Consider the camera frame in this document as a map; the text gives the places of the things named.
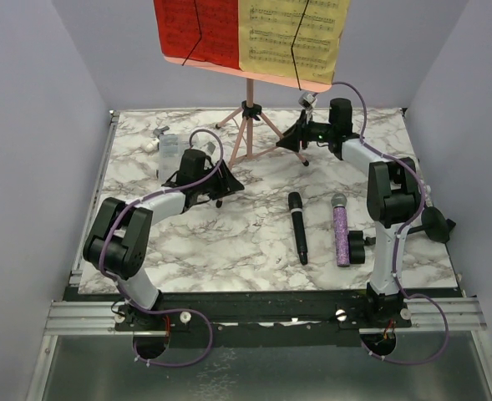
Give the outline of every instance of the microphone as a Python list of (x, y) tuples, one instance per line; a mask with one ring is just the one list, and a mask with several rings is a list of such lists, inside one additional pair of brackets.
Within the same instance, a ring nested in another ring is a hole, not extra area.
[(347, 241), (347, 199), (344, 194), (337, 193), (331, 198), (332, 220), (335, 226), (335, 246), (337, 248), (337, 266), (348, 267), (349, 243)]
[(307, 239), (305, 238), (305, 226), (303, 225), (303, 204), (302, 198), (297, 192), (288, 194), (288, 209), (292, 215), (292, 223), (294, 225), (297, 255), (302, 265), (306, 265), (308, 263)]

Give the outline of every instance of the marble table top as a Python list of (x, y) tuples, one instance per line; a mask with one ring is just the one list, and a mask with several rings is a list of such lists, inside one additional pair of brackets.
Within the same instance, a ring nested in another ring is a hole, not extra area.
[[(175, 109), (123, 112), (109, 157), (100, 200), (114, 196), (131, 200), (160, 187), (155, 171), (158, 153), (146, 154), (141, 147), (154, 128), (169, 125), (169, 133), (189, 134), (196, 128), (213, 129), (231, 109)], [(265, 110), (284, 131), (299, 115), (298, 110)], [(316, 121), (327, 121), (327, 111), (315, 112)], [(363, 121), (362, 110), (354, 110), (354, 130)], [(263, 123), (254, 124), (254, 151), (276, 142)], [(233, 121), (216, 131), (229, 159), (237, 127)], [(414, 159), (403, 118), (398, 109), (368, 112), (367, 140), (376, 148)], [(245, 146), (239, 155), (245, 152)], [(287, 290), (338, 290), (365, 288), (373, 268), (373, 247), (367, 247), (366, 262), (337, 267), (330, 204), (334, 192), (348, 198), (350, 230), (374, 236), (373, 221), (366, 208), (367, 179), (350, 164), (337, 160), (315, 144), (302, 152), (310, 161), (305, 167), (287, 150), (275, 150), (258, 159), (235, 165), (233, 174), (246, 187), (225, 198), (195, 206), (153, 226), (144, 267), (150, 280), (164, 292), (241, 292)], [(288, 211), (289, 192), (303, 199), (309, 263), (297, 258)], [(403, 257), (406, 287), (456, 287), (446, 247), (424, 233), (408, 237)], [(111, 293), (115, 288), (93, 266), (84, 269), (80, 293)]]

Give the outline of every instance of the wall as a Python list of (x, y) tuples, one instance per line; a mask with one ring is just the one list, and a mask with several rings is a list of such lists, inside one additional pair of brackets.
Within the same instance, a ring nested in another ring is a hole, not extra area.
[[(230, 106), (245, 98), (243, 79), (162, 59), (151, 0), (53, 3), (114, 109)], [(357, 85), (371, 105), (408, 106), (466, 3), (353, 0), (336, 78)], [(350, 93), (339, 89), (336, 96)], [(296, 89), (256, 86), (264, 106), (297, 107), (298, 97)]]
[(469, 2), (407, 122), (436, 203), (458, 222), (449, 251), (492, 337), (492, 0)]
[(0, 400), (24, 399), (109, 124), (49, 0), (0, 2)]

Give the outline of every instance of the red sheet music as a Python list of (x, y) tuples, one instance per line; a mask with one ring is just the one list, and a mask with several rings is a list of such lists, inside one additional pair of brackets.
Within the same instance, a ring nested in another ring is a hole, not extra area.
[(165, 56), (188, 57), (201, 33), (190, 59), (239, 69), (238, 0), (154, 1)]

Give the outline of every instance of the music stand tripod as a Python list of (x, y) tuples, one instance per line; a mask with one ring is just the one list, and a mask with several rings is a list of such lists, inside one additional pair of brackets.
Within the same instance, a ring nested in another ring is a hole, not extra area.
[[(240, 112), (242, 112), (242, 122), (240, 128), (238, 129), (238, 136), (236, 137), (235, 147), (232, 151), (231, 158), (227, 165), (229, 170), (236, 163), (243, 161), (244, 159), (255, 159), (256, 157), (265, 155), (266, 153), (272, 152), (277, 149), (276, 146), (272, 146), (260, 153), (253, 154), (253, 120), (260, 121), (259, 117), (271, 128), (276, 135), (282, 139), (282, 132), (277, 129), (277, 127), (268, 119), (268, 117), (262, 112), (262, 106), (255, 104), (253, 102), (253, 79), (246, 79), (246, 100), (244, 100), (241, 106), (225, 117), (222, 121), (216, 124), (216, 129), (220, 129), (225, 123), (233, 119)], [(244, 131), (247, 132), (247, 139), (244, 138)], [(246, 142), (246, 154), (240, 157), (236, 157), (238, 150), (240, 149), (240, 143), (244, 140)], [(297, 158), (303, 163), (303, 165), (308, 166), (308, 160), (297, 152), (294, 152)]]

